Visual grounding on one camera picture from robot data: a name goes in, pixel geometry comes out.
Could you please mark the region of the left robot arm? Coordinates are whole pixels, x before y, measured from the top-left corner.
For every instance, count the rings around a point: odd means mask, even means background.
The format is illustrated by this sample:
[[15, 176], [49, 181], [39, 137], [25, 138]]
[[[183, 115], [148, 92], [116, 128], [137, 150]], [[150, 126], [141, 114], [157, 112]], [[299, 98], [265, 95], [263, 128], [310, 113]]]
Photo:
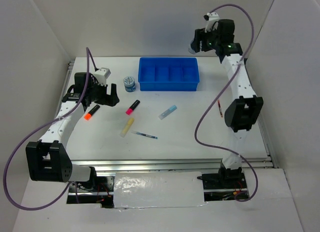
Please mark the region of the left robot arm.
[[66, 147], [77, 124], [84, 117], [91, 103], [115, 106], [120, 100], [116, 84], [111, 84], [107, 93], [108, 68], [93, 73], [75, 73], [74, 84], [64, 95], [52, 124], [37, 142], [29, 142], [25, 148], [29, 175], [33, 181], [80, 182], [87, 191], [94, 191], [99, 185], [95, 169], [91, 166], [72, 164]]

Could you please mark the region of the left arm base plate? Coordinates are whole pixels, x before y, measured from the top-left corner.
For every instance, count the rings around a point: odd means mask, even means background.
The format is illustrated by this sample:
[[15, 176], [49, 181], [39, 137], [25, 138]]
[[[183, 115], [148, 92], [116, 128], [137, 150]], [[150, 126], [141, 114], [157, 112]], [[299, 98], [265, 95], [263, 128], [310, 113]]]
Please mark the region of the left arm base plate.
[[114, 176], [98, 176], [93, 183], [76, 182], [70, 185], [67, 204], [98, 204], [114, 207]]

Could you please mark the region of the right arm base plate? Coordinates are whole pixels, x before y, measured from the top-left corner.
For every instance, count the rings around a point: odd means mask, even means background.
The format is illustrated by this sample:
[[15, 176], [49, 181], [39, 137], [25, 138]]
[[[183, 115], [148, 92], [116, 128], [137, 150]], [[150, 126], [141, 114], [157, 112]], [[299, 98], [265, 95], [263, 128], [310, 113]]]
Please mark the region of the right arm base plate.
[[249, 198], [244, 173], [238, 179], [222, 180], [218, 173], [207, 173], [197, 177], [202, 181], [205, 201], [239, 200]]

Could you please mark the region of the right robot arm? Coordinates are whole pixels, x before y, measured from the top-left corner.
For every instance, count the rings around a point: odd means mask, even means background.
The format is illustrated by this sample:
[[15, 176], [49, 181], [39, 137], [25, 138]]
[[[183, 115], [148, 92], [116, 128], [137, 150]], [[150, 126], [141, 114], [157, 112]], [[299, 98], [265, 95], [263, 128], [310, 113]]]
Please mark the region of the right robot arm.
[[229, 128], [228, 147], [232, 152], [223, 157], [218, 171], [220, 186], [229, 188], [241, 177], [240, 155], [264, 101], [253, 90], [242, 59], [242, 48], [239, 43], [234, 42], [234, 21], [208, 15], [205, 19], [206, 27], [195, 31], [191, 49], [196, 53], [214, 50], [230, 82], [232, 102], [224, 112], [224, 121]]

